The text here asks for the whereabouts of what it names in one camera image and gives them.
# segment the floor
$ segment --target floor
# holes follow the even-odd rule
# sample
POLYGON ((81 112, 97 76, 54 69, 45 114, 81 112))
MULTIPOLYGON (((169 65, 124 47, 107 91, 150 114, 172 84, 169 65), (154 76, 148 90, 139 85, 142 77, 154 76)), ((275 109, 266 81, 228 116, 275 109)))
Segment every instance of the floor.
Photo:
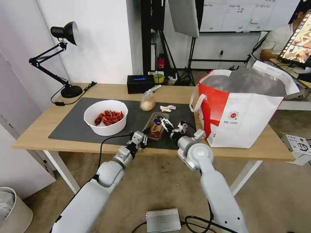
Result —
MULTIPOLYGON (((281 137, 289 133, 311 139, 311 112, 279 110, 270 125, 281 137)), ((98 154, 61 153, 65 164, 82 186, 97 168, 98 154)), ((102 162, 112 155, 103 155, 102 162)), ((243 160, 215 159, 214 167, 230 185, 246 164, 243 160)), ((25 233, 48 233, 73 193, 64 180, 25 199, 34 217, 25 233)), ((250 233, 311 232, 311 166, 265 161, 236 195, 250 233)), ((92 233, 131 232, 145 221, 149 210, 178 208, 186 215, 209 217, 200 187, 200 174, 191 172, 178 157, 139 155, 126 170, 92 233)), ((146 232, 146 226, 137 230, 146 232)), ((189 232, 183 227, 181 232, 189 232)))

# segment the trash can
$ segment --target trash can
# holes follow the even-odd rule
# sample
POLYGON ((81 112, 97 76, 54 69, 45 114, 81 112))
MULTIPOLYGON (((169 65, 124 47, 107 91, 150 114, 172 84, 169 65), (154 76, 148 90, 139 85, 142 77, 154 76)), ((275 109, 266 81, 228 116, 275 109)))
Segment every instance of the trash can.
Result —
POLYGON ((0 227, 0 233, 23 233, 32 221, 32 210, 17 196, 14 189, 0 187, 0 191, 14 195, 14 205, 0 227))

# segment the red crayfish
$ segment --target red crayfish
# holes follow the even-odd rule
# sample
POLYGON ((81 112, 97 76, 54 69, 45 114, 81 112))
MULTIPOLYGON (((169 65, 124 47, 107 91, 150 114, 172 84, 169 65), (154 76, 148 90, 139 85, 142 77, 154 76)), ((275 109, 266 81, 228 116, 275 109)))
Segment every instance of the red crayfish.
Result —
POLYGON ((98 126, 102 121, 106 126, 112 125, 114 123, 119 122, 124 117, 123 112, 115 112, 115 111, 104 111, 104 113, 100 113, 98 117, 95 119, 95 126, 98 126))

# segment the lamp base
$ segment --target lamp base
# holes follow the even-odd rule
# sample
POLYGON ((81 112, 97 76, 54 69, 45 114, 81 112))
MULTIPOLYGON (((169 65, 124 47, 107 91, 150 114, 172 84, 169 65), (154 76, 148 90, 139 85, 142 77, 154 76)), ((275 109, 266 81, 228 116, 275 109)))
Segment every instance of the lamp base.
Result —
POLYGON ((74 98, 82 94, 82 88, 79 86, 65 85, 65 88, 61 91, 61 95, 64 98, 74 98))

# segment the bag handle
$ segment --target bag handle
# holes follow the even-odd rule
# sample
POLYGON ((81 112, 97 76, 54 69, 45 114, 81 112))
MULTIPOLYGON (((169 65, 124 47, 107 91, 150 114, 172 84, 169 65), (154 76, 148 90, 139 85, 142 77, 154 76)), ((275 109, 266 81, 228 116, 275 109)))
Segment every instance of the bag handle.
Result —
POLYGON ((198 99, 198 101, 197 101, 197 103, 196 103, 196 105, 195 105, 195 107, 194 107, 194 109, 193 109, 193 108, 192 108, 192 102, 193 102, 193 99, 194 99, 194 96, 195 96, 195 89, 196 89, 196 88, 193 89, 193 92, 192 92, 191 97, 190 97, 190 103, 189 103, 189 108, 190 108, 190 111, 192 111, 192 112, 198 111, 199 108, 201 107, 201 104, 202 104, 203 100, 204 100, 204 99, 207 100, 206 95, 201 94, 200 97, 199 97, 199 99, 198 99))

